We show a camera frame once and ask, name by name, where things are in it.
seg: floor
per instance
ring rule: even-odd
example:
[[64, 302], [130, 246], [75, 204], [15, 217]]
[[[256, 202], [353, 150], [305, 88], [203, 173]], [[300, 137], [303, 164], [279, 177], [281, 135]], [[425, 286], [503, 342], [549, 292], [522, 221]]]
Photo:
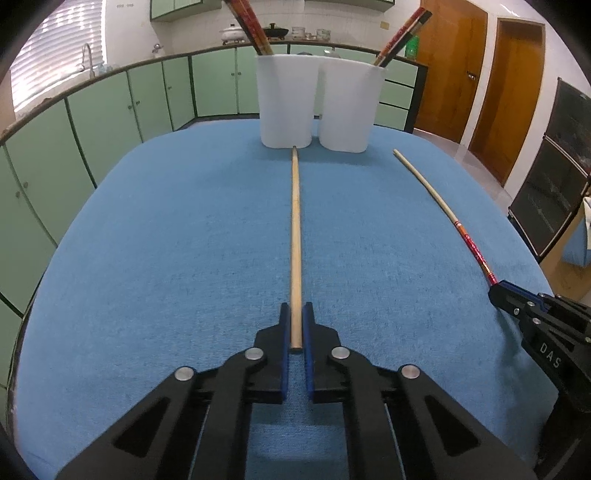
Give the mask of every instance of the floor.
[[464, 169], [476, 180], [480, 186], [486, 190], [488, 195], [495, 201], [503, 213], [507, 213], [509, 205], [513, 199], [501, 186], [496, 178], [486, 167], [480, 163], [464, 145], [459, 145], [447, 138], [425, 132], [423, 130], [414, 130], [414, 135], [429, 140], [432, 144], [441, 148], [449, 156], [453, 157]]

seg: window blinds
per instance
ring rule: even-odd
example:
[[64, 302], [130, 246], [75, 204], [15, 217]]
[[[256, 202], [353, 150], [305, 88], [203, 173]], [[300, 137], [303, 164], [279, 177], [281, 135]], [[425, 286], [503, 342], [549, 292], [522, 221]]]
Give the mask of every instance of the window blinds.
[[[103, 62], [103, 0], [64, 0], [33, 32], [10, 71], [15, 110], [44, 89], [81, 72], [82, 45], [92, 49], [92, 63]], [[88, 51], [85, 68], [89, 68]]]

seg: silver screw head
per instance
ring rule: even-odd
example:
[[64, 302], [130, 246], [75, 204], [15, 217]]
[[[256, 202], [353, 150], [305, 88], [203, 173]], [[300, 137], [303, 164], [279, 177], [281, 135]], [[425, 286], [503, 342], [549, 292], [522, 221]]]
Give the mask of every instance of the silver screw head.
[[402, 376], [404, 378], [414, 379], [421, 374], [421, 371], [415, 365], [404, 365], [402, 368]]
[[349, 349], [344, 346], [336, 346], [332, 349], [330, 354], [339, 360], [344, 360], [350, 355]]
[[260, 360], [264, 353], [260, 348], [254, 346], [244, 352], [244, 356], [249, 360]]
[[191, 380], [195, 372], [191, 367], [181, 367], [177, 368], [176, 372], [174, 373], [174, 377], [181, 382], [185, 382], [187, 380]]

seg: wooden door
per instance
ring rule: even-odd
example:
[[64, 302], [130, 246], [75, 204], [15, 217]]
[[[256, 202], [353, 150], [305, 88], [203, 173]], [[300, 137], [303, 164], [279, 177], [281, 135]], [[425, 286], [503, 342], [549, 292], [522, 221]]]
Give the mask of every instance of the wooden door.
[[30, 120], [6, 141], [6, 148], [24, 192], [59, 243], [95, 190], [72, 133], [64, 100]]
[[418, 34], [429, 67], [415, 128], [459, 143], [482, 69], [487, 13], [467, 0], [421, 0], [433, 17]]
[[128, 70], [127, 74], [142, 140], [147, 142], [173, 131], [162, 65], [151, 63]]
[[195, 118], [189, 78], [189, 61], [187, 57], [166, 60], [162, 62], [162, 68], [173, 130], [178, 130]]
[[191, 57], [197, 116], [238, 113], [235, 54], [229, 48]]
[[470, 151], [505, 184], [530, 129], [544, 71], [544, 26], [499, 20], [491, 78]]
[[68, 97], [72, 123], [96, 184], [142, 143], [125, 72]]
[[56, 248], [22, 194], [3, 146], [0, 147], [0, 225], [0, 292], [24, 313]]

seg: cabinet door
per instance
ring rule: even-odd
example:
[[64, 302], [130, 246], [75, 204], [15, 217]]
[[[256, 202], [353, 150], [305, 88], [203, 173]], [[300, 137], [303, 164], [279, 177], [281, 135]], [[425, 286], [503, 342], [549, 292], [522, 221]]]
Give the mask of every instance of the cabinet door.
[[349, 50], [348, 48], [336, 48], [335, 51], [342, 59], [346, 60], [356, 60], [365, 63], [373, 63], [375, 60], [375, 55], [366, 51]]
[[141, 143], [127, 75], [119, 73], [68, 97], [74, 128], [88, 167], [99, 184]]
[[408, 111], [396, 106], [384, 105], [383, 103], [378, 104], [378, 110], [375, 114], [375, 125], [381, 125], [382, 127], [396, 128], [398, 130], [404, 130], [406, 124], [406, 117]]
[[151, 0], [152, 17], [156, 18], [160, 15], [167, 14], [174, 10], [174, 0]]
[[0, 300], [0, 385], [3, 387], [8, 385], [10, 360], [20, 328], [19, 316]]
[[162, 62], [162, 65], [170, 118], [173, 121], [173, 130], [178, 130], [195, 118], [189, 78], [189, 61], [187, 57], [180, 57], [166, 60]]
[[56, 242], [94, 191], [64, 101], [33, 118], [6, 141], [33, 208]]
[[2, 424], [2, 426], [4, 427], [4, 430], [6, 430], [6, 423], [7, 423], [7, 418], [6, 418], [7, 405], [8, 405], [8, 393], [6, 391], [6, 388], [0, 387], [0, 424]]
[[[287, 45], [273, 45], [273, 53], [287, 53]], [[236, 74], [238, 75], [238, 113], [258, 113], [258, 89], [256, 88], [256, 57], [253, 47], [236, 49]]]
[[160, 62], [137, 67], [127, 73], [142, 140], [146, 142], [173, 131]]
[[197, 116], [238, 113], [235, 48], [191, 57]]
[[202, 2], [203, 0], [174, 0], [174, 9], [178, 10], [179, 8], [200, 4]]
[[0, 225], [0, 291], [23, 313], [55, 247], [20, 191], [4, 146], [0, 147]]

